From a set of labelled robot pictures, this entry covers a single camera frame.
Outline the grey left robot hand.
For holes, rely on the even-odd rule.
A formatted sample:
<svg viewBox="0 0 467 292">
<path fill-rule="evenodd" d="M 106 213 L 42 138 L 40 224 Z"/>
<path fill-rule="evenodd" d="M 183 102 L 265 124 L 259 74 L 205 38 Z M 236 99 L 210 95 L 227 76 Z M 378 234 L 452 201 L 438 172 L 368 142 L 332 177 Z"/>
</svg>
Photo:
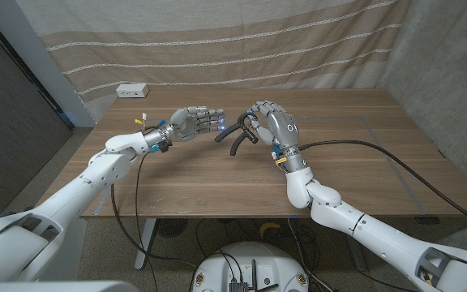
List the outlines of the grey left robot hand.
<svg viewBox="0 0 467 292">
<path fill-rule="evenodd" d="M 186 142 L 197 135 L 223 131 L 225 111 L 206 106 L 189 106 L 178 109 L 169 120 L 170 140 Z"/>
</svg>

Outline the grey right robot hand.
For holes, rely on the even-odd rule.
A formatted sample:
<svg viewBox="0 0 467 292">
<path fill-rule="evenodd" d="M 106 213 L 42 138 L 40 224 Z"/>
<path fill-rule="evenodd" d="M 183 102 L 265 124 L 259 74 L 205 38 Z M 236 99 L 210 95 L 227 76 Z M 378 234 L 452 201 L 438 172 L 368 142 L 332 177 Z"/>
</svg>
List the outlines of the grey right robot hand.
<svg viewBox="0 0 467 292">
<path fill-rule="evenodd" d="M 251 127 L 266 145 L 276 145 L 280 149 L 298 145 L 299 131 L 293 116 L 282 106 L 272 101 L 257 101 L 251 107 L 253 113 L 260 112 L 267 119 L 268 128 L 252 120 Z"/>
</svg>

